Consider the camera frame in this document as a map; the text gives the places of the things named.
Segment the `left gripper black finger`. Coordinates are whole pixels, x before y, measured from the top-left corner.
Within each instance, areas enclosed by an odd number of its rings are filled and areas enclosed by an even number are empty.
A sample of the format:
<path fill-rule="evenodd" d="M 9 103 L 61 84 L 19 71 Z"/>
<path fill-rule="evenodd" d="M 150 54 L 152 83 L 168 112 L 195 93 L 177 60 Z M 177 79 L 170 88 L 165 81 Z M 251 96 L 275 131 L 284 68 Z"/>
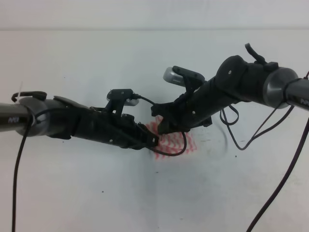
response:
<path fill-rule="evenodd" d="M 153 148 L 158 146 L 159 137 L 147 137 L 145 141 L 136 141 L 130 146 L 131 149 Z"/>
<path fill-rule="evenodd" d="M 154 133 L 152 133 L 144 124 L 142 123 L 138 123 L 137 126 L 144 132 L 147 134 L 147 136 L 149 137 L 156 137 L 156 135 Z"/>

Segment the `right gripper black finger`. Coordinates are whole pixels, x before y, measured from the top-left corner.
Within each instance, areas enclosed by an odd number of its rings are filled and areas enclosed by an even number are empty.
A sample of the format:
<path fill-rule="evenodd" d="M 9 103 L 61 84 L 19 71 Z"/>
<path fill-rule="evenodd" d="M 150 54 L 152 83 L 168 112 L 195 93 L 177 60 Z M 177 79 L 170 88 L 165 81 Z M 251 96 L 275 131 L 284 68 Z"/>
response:
<path fill-rule="evenodd" d="M 152 116 L 175 116 L 181 108 L 181 105 L 175 102 L 155 103 L 151 107 Z"/>
<path fill-rule="evenodd" d="M 158 134 L 171 134 L 176 132 L 186 132 L 186 128 L 162 118 L 161 122 L 158 124 Z"/>

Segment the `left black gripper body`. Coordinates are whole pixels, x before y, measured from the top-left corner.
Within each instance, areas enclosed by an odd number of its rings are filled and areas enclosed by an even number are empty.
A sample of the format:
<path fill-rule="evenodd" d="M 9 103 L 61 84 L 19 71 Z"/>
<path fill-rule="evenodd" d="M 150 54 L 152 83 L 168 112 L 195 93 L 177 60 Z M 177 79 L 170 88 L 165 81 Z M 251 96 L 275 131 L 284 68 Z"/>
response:
<path fill-rule="evenodd" d="M 138 128 L 134 116 L 102 113 L 93 110 L 80 112 L 72 136 L 120 148 L 143 148 L 145 134 Z"/>

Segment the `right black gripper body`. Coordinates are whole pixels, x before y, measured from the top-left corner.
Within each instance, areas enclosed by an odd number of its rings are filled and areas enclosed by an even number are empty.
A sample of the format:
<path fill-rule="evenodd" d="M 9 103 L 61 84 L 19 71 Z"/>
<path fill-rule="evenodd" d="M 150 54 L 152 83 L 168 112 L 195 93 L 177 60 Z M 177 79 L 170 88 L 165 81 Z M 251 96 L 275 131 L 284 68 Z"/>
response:
<path fill-rule="evenodd" d="M 208 126 L 212 123 L 211 116 L 217 113 L 217 87 L 214 84 L 202 84 L 187 88 L 175 111 L 180 131 L 188 132 L 192 128 Z"/>

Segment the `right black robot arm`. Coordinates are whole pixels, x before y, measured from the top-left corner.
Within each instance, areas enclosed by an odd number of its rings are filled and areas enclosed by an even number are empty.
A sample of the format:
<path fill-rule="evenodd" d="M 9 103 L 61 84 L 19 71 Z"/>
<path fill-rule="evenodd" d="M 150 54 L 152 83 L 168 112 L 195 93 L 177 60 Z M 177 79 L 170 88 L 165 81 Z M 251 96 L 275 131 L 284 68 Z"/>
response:
<path fill-rule="evenodd" d="M 250 44 L 245 48 L 255 59 L 253 63 L 239 55 L 231 56 L 208 81 L 203 75 L 185 68 L 167 68 L 164 80 L 184 87 L 186 92 L 173 102 L 151 107 L 152 116 L 163 118 L 158 124 L 158 133 L 208 127 L 212 124 L 212 115 L 239 102 L 255 102 L 277 109 L 287 105 L 309 108 L 307 79 L 299 78 L 294 70 L 280 67 L 276 62 L 266 62 Z"/>

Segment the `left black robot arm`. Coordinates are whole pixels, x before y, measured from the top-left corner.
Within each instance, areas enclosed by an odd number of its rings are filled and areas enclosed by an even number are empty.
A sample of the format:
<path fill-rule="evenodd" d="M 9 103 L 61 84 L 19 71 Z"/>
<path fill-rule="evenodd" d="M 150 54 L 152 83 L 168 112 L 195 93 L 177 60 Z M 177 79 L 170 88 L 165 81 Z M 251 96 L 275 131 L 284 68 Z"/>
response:
<path fill-rule="evenodd" d="M 105 107 L 87 107 L 60 96 L 48 99 L 41 91 L 15 93 L 11 100 L 0 105 L 1 131 L 62 140 L 77 137 L 135 150 L 158 145 L 157 135 L 122 112 L 124 106 L 139 102 L 131 89 L 110 90 Z"/>

